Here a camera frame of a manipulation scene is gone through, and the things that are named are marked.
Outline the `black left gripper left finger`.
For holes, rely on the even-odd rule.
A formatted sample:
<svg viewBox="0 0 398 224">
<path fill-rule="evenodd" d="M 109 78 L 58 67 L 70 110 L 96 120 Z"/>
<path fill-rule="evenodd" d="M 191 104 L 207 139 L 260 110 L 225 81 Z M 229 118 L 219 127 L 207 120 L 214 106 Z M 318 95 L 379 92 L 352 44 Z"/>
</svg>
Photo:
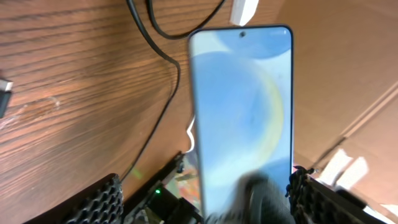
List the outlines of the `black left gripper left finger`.
<svg viewBox="0 0 398 224">
<path fill-rule="evenodd" d="M 27 224 L 120 223 L 123 191 L 117 174 L 109 174 Z"/>
</svg>

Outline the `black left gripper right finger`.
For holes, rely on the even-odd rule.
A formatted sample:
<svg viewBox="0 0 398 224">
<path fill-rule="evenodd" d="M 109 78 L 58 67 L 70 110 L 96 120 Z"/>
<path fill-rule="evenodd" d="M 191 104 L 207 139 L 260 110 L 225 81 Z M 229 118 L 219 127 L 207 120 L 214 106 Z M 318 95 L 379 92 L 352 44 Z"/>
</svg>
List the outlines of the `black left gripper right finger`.
<svg viewBox="0 0 398 224">
<path fill-rule="evenodd" d="M 367 203 L 347 190 L 332 190 L 318 182 L 307 170 L 295 166 L 289 177 L 286 197 L 290 214 L 296 223 L 317 224 L 383 224 L 384 222 L 364 211 Z"/>
</svg>

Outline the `blue Galaxy S24+ smartphone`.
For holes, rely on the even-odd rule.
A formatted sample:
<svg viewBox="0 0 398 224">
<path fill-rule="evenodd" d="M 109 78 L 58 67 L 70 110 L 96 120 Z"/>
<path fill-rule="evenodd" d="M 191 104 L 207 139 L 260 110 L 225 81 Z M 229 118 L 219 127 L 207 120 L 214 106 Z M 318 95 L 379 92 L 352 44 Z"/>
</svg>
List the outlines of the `blue Galaxy S24+ smartphone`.
<svg viewBox="0 0 398 224">
<path fill-rule="evenodd" d="M 207 223 L 239 220 L 250 177 L 283 192 L 292 171 L 293 33 L 286 25 L 189 37 L 195 145 Z"/>
</svg>

